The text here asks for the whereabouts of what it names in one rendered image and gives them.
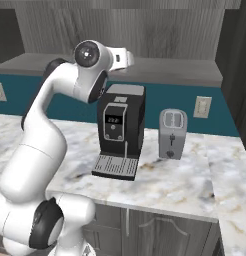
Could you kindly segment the dark grey tall cabinet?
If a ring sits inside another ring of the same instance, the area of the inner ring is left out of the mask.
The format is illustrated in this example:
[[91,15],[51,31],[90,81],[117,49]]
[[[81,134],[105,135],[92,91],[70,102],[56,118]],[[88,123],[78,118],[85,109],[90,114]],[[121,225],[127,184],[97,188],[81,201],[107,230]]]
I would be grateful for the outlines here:
[[221,91],[246,150],[246,0],[224,13],[215,62]]

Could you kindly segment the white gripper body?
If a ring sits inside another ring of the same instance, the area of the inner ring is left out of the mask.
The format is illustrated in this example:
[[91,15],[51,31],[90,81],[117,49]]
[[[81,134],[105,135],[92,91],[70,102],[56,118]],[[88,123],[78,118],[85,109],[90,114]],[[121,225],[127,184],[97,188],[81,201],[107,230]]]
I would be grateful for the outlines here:
[[126,51],[126,68],[134,65],[134,55],[130,51]]

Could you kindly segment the black coffee machine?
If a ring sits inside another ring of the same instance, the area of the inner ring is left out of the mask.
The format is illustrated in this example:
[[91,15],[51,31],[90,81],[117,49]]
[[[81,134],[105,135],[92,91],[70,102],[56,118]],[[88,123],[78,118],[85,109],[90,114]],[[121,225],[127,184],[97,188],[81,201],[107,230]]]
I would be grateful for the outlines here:
[[142,150],[146,88],[113,84],[97,104],[100,154],[95,176],[134,181]]

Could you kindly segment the grey wood wall cabinet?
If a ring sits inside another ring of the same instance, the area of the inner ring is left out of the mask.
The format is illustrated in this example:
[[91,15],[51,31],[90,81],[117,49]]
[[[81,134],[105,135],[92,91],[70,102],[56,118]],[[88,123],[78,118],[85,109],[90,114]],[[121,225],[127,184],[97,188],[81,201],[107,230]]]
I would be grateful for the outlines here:
[[135,57],[113,81],[218,87],[215,62],[223,19],[242,0],[0,0],[0,29],[16,39],[0,60],[0,74],[42,74],[50,60],[71,61],[78,42],[125,47]]

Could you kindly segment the grey base cabinet door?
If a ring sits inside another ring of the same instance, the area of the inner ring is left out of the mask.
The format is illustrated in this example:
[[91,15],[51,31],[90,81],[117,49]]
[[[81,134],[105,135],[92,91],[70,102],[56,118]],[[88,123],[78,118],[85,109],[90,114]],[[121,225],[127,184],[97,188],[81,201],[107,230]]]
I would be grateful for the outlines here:
[[220,232],[204,221],[129,210],[124,256],[212,256]]
[[87,242],[97,256],[121,256],[121,210],[97,204],[93,221],[83,227]]

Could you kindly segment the grey toaster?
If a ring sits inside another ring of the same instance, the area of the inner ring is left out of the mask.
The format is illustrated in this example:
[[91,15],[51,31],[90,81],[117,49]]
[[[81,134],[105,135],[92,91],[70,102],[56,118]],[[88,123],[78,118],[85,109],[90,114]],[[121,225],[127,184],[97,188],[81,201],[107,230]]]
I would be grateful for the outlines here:
[[159,116],[159,157],[180,160],[187,134],[188,117],[179,109],[164,109]]

